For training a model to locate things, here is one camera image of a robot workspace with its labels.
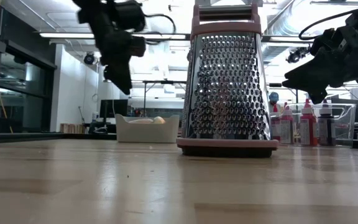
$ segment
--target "ceiling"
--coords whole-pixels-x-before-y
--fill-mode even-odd
[[[200,5],[238,5],[247,0],[138,0],[143,3],[145,14],[162,13],[169,15],[177,25],[178,33],[190,33],[192,8]],[[2,0],[2,6],[39,32],[90,32],[86,24],[79,24],[71,0]],[[358,8],[351,6],[311,4],[310,0],[263,0],[259,7],[262,29],[267,35],[297,35],[307,25],[319,19]],[[344,25],[344,18],[335,19],[315,26],[306,35],[316,35],[330,27]],[[147,30],[171,32],[169,21],[158,18],[147,21]],[[65,40],[66,50],[82,58],[86,52],[97,50],[93,40]],[[186,55],[189,41],[169,41],[158,46],[148,46],[145,56],[133,57],[130,62],[133,80],[186,80],[188,62]],[[264,44],[262,52],[265,60],[267,82],[284,81],[284,74],[301,63],[288,64],[291,44]],[[311,60],[303,59],[302,63]]]

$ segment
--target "clear plastic container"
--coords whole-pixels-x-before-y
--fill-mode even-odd
[[[352,146],[356,105],[338,103],[326,103],[326,105],[328,105],[328,108],[332,110],[335,128],[334,137],[336,138],[336,145]],[[290,108],[289,110],[292,111],[293,116],[293,144],[301,145],[301,116],[302,109],[305,107],[305,103],[288,104],[286,107]],[[318,105],[311,105],[312,113],[317,120],[316,124],[318,124],[319,122],[320,110],[322,108],[322,103]],[[283,111],[281,111],[280,117],[282,117],[284,110],[285,108],[283,108]],[[319,131],[319,126],[316,125],[316,136],[318,138],[318,143],[320,143]]]

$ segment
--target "monitor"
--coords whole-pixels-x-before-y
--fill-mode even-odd
[[[339,99],[339,98],[332,98],[331,103],[349,103],[356,105],[356,114],[354,116],[354,122],[358,123],[358,100],[347,100],[347,99]],[[340,115],[342,111],[340,109],[333,109],[333,115]]]
[[[101,100],[100,117],[101,118],[115,118],[116,114],[127,116],[128,100]]]

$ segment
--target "window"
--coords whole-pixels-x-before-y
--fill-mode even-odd
[[[44,100],[42,98],[3,88],[0,88],[0,93],[7,114],[6,120],[0,102],[0,132],[9,132],[9,125],[15,133],[43,130]]]
[[[0,83],[34,94],[45,93],[46,71],[11,54],[1,55]]]

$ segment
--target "box grater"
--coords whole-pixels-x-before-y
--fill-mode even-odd
[[[259,140],[251,141],[253,147],[276,147],[277,142],[270,141],[257,6],[195,5],[193,13],[182,138],[178,145],[197,141],[193,139],[216,144],[219,139],[243,140],[235,141],[241,147],[249,147],[250,141],[244,140]],[[200,25],[200,21],[226,17],[247,21]]]

